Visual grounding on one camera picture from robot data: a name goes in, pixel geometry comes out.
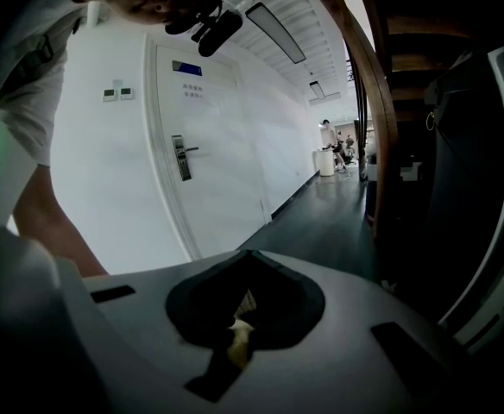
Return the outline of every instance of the hallway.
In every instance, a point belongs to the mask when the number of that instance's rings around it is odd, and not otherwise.
[[[285,254],[380,281],[371,228],[363,216],[366,185],[359,182],[357,170],[316,177],[241,248]]]

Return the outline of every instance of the man's arm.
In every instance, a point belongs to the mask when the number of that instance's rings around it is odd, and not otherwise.
[[[20,235],[35,239],[53,255],[75,262],[81,276],[108,274],[60,208],[49,167],[38,166],[14,209]]]

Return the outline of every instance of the door frame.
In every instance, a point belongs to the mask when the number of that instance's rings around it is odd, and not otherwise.
[[[154,168],[154,178],[159,190],[161,202],[166,209],[173,232],[180,243],[186,258],[191,260],[202,259],[198,244],[192,235],[191,226],[186,220],[183,212],[183,204],[177,192],[176,180],[169,164],[169,152],[164,140],[164,133],[161,123],[160,102],[158,100],[157,81],[157,47],[170,47],[188,53],[197,53],[197,46],[190,41],[183,41],[173,37],[155,36],[149,33],[144,35],[144,47],[142,53],[142,92],[143,92],[143,116],[144,131],[147,137],[148,156]],[[220,53],[216,53],[213,58],[233,70],[236,80],[236,91],[240,101],[244,101],[244,83],[240,66],[234,60],[228,59]],[[246,103],[241,103],[243,113],[243,126],[248,136],[252,135],[250,121],[247,121],[248,109]],[[271,214],[268,210],[268,195],[265,185],[265,178],[258,158],[258,152],[253,142],[249,141],[249,149],[252,153],[254,164],[254,176],[256,184],[259,186],[258,194],[263,210],[264,225],[271,221]]]

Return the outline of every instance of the black rubber opening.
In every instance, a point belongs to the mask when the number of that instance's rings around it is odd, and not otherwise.
[[[323,315],[324,294],[313,280],[253,251],[175,286],[166,311],[187,342],[218,348],[247,291],[257,303],[251,349],[292,347]]]

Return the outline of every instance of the white door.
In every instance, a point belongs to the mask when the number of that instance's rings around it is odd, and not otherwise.
[[[233,69],[170,47],[158,46],[156,59],[161,129],[179,210],[199,255],[234,250],[265,220]],[[188,180],[174,149],[177,136],[187,149],[197,147],[185,152]]]

